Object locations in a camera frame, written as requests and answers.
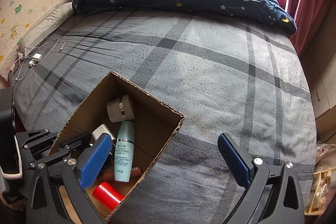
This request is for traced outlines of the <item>white usb charger plug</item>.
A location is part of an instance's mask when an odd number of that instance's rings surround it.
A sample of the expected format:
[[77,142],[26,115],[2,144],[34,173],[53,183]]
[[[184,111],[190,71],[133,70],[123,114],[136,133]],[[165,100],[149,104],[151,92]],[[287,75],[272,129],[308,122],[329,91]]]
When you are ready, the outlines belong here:
[[111,137],[112,142],[115,142],[115,137],[113,136],[113,134],[111,133],[111,131],[108,129],[108,127],[105,124],[98,126],[98,128],[96,128],[92,132],[92,136],[94,140],[97,140],[101,134],[108,134]]

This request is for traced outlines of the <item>brown cylindrical tube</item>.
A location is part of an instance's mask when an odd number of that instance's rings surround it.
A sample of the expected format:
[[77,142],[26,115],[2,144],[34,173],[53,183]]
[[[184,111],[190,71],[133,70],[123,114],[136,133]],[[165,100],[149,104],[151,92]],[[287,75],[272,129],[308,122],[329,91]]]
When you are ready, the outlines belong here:
[[123,185],[132,187],[136,182],[138,182],[139,178],[143,175],[143,170],[141,167],[136,166],[132,167],[130,172],[126,170],[115,170],[113,166],[103,169],[100,172],[99,179],[101,181],[106,181],[110,184],[114,185]]

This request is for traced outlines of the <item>mint green lotion bottle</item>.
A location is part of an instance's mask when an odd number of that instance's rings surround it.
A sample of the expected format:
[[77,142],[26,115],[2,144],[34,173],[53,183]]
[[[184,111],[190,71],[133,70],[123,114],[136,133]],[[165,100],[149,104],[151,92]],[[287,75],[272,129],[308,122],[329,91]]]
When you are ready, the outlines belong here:
[[130,172],[134,157],[135,132],[131,121],[123,121],[117,135],[114,169]]

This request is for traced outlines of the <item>red cylindrical container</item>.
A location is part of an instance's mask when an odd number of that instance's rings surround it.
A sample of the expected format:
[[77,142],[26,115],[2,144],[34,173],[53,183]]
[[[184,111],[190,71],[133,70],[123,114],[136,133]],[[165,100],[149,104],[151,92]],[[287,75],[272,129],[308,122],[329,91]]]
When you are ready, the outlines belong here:
[[124,199],[124,195],[108,182],[102,182],[97,186],[93,190],[92,196],[110,211],[113,211]]

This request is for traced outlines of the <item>white cream jar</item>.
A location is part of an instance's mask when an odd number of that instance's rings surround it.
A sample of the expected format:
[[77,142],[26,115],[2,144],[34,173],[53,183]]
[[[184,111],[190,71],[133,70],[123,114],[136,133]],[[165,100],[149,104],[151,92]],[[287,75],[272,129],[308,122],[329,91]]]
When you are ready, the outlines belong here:
[[108,102],[106,109],[112,123],[134,119],[133,101],[129,95]]

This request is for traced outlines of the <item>cardboard box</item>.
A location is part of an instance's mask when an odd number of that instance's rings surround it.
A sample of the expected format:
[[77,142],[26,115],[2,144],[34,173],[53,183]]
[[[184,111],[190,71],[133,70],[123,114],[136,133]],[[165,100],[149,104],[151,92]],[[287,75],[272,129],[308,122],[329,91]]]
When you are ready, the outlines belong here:
[[131,188],[111,184],[125,197],[113,210],[105,209],[98,200],[94,204],[108,223],[168,223],[171,200],[177,190],[169,180],[156,181],[158,165],[164,149],[179,131],[185,116],[165,102],[116,72],[109,72],[80,104],[63,127],[51,152],[84,133],[92,133],[105,124],[116,136],[122,122],[112,123],[107,103],[129,95],[133,101],[135,141],[133,166],[143,175]]

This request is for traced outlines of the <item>white plastic bag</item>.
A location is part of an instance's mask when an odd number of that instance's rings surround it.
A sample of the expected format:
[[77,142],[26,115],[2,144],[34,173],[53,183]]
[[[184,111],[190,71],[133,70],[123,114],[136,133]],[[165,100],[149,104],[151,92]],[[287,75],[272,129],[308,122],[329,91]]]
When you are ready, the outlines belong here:
[[317,144],[315,171],[335,167],[335,144]]

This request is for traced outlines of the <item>grey plaid bed sheet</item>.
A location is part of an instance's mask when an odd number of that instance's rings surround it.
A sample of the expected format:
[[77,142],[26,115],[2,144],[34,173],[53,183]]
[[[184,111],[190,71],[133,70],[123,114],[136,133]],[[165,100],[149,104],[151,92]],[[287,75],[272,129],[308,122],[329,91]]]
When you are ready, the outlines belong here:
[[112,223],[221,223],[243,193],[217,148],[227,132],[268,164],[292,162],[304,199],[316,129],[300,60],[283,30],[221,16],[153,10],[75,15],[61,51],[16,81],[26,129],[60,131],[115,71],[185,115],[179,132]]

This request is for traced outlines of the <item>beige pillow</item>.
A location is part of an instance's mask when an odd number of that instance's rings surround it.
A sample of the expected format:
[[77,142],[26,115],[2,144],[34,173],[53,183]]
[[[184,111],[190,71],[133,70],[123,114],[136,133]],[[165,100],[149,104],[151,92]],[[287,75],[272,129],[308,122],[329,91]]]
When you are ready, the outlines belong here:
[[30,52],[67,21],[74,10],[72,2],[61,2],[36,21],[23,35],[18,45],[18,56],[28,56]]

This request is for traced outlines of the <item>beige wardrobe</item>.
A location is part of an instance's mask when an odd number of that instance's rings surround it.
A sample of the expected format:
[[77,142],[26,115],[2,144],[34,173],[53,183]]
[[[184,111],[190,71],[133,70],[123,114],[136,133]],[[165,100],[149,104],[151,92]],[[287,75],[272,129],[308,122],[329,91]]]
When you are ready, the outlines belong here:
[[335,134],[335,3],[333,2],[314,39],[301,56],[310,88],[317,138],[331,141]]

